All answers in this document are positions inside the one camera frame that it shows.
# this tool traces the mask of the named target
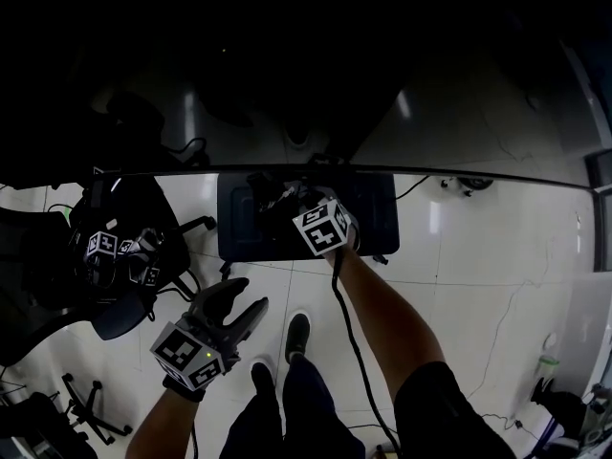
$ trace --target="glove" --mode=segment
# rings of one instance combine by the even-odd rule
[[[194,403],[201,402],[206,393],[206,387],[200,388],[197,391],[191,391],[191,389],[184,387],[180,382],[170,376],[165,376],[162,384],[166,389],[172,389],[176,394]]]

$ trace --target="shoe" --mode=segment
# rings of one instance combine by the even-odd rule
[[[285,361],[291,363],[295,354],[306,354],[306,343],[310,336],[310,318],[303,310],[296,311],[289,323],[287,342],[285,343]]]
[[[268,360],[256,357],[251,361],[251,379],[257,393],[274,390],[273,369]]]

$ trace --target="white marker cube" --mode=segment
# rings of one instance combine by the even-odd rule
[[[117,253],[117,236],[104,231],[92,235],[87,244],[87,256],[93,253],[106,253],[114,257]]]
[[[297,216],[294,223],[313,254],[321,255],[346,244],[351,222],[340,203],[332,199]]]
[[[151,353],[168,376],[191,391],[225,372],[221,354],[173,323],[166,324]]]

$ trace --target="person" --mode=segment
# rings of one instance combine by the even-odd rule
[[[339,279],[384,375],[402,456],[514,457],[461,393],[437,338],[416,310],[355,251],[346,246],[341,250]],[[332,267],[336,256],[326,254]],[[337,416],[325,382],[306,357],[309,335],[309,319],[297,314],[288,327],[284,353],[290,365],[282,396],[285,437],[270,369],[257,361],[251,366],[256,394],[229,429],[221,459],[312,458],[326,451],[337,457],[365,456],[363,443]],[[177,389],[181,394],[167,389],[155,404],[132,439],[127,459],[186,457],[202,394],[192,398],[186,388]]]

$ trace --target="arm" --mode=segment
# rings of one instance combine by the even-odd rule
[[[167,389],[136,431],[126,459],[185,459],[198,403]]]
[[[442,349],[431,328],[403,297],[353,250],[342,250],[339,279],[395,402],[397,392],[412,372],[428,362],[444,361]],[[327,260],[333,267],[335,256],[329,254]]]

